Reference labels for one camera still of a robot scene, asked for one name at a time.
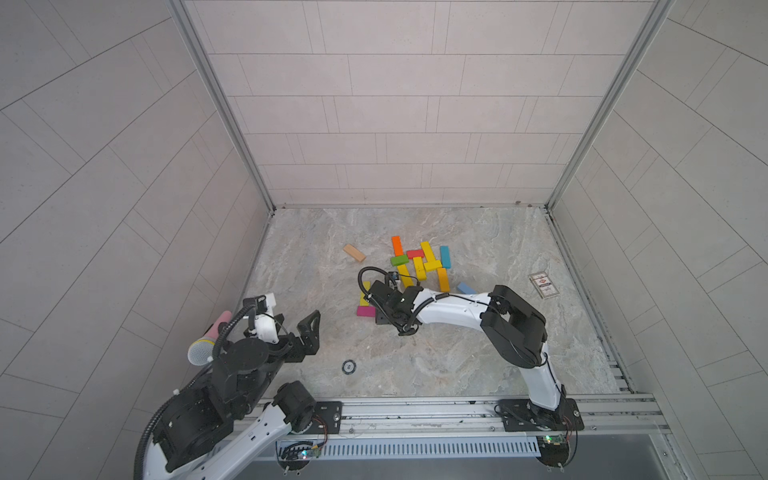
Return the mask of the magenta block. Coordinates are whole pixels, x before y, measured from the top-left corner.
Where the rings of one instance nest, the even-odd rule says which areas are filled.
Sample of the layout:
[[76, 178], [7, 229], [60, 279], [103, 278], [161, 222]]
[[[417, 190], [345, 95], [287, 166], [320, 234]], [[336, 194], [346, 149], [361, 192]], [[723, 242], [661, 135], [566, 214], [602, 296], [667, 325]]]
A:
[[373, 306], [358, 306], [356, 315], [359, 317], [375, 318], [377, 315], [377, 310]]

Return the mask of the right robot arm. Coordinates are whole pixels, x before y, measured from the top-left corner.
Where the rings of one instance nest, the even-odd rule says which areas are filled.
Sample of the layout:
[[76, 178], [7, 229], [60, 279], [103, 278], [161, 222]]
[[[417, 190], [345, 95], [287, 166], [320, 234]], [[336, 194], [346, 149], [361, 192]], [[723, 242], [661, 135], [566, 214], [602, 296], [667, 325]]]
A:
[[415, 334], [429, 324], [447, 324], [480, 331], [499, 356], [517, 367], [526, 383], [528, 401], [523, 407], [502, 410], [539, 430], [561, 430], [566, 394], [551, 366], [544, 316], [516, 292], [497, 285], [489, 293], [437, 292], [420, 285], [399, 290], [391, 281], [359, 282], [363, 298], [377, 310], [377, 317], [394, 326], [401, 336]]

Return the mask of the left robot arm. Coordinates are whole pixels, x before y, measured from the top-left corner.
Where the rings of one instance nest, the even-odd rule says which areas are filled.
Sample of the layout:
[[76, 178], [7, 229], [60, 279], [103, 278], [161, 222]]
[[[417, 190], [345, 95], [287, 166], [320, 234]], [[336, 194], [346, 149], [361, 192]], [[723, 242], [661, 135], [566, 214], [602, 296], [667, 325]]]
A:
[[133, 463], [136, 479], [230, 479], [258, 453], [318, 421], [317, 402], [299, 381], [279, 387], [257, 419], [230, 440], [236, 422], [251, 414], [277, 372], [318, 352], [321, 314], [313, 311], [297, 333], [280, 334], [279, 316], [247, 305], [223, 312], [195, 342], [206, 364], [152, 415]]

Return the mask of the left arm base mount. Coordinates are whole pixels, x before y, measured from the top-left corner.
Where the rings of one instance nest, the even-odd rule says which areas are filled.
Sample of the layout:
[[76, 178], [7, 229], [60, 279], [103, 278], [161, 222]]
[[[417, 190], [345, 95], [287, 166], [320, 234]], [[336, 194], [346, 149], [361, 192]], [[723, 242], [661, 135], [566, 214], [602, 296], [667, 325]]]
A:
[[316, 403], [311, 422], [296, 435], [336, 435], [341, 429], [343, 403], [341, 401], [319, 401]]

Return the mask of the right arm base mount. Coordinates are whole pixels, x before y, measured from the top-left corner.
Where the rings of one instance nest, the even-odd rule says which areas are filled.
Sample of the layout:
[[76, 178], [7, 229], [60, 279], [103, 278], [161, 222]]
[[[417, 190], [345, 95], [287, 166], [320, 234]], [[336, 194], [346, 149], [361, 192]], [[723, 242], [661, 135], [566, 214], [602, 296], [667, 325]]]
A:
[[574, 432], [585, 428], [576, 401], [568, 397], [562, 397], [554, 410], [536, 406], [530, 400], [502, 399], [494, 412], [506, 432]]

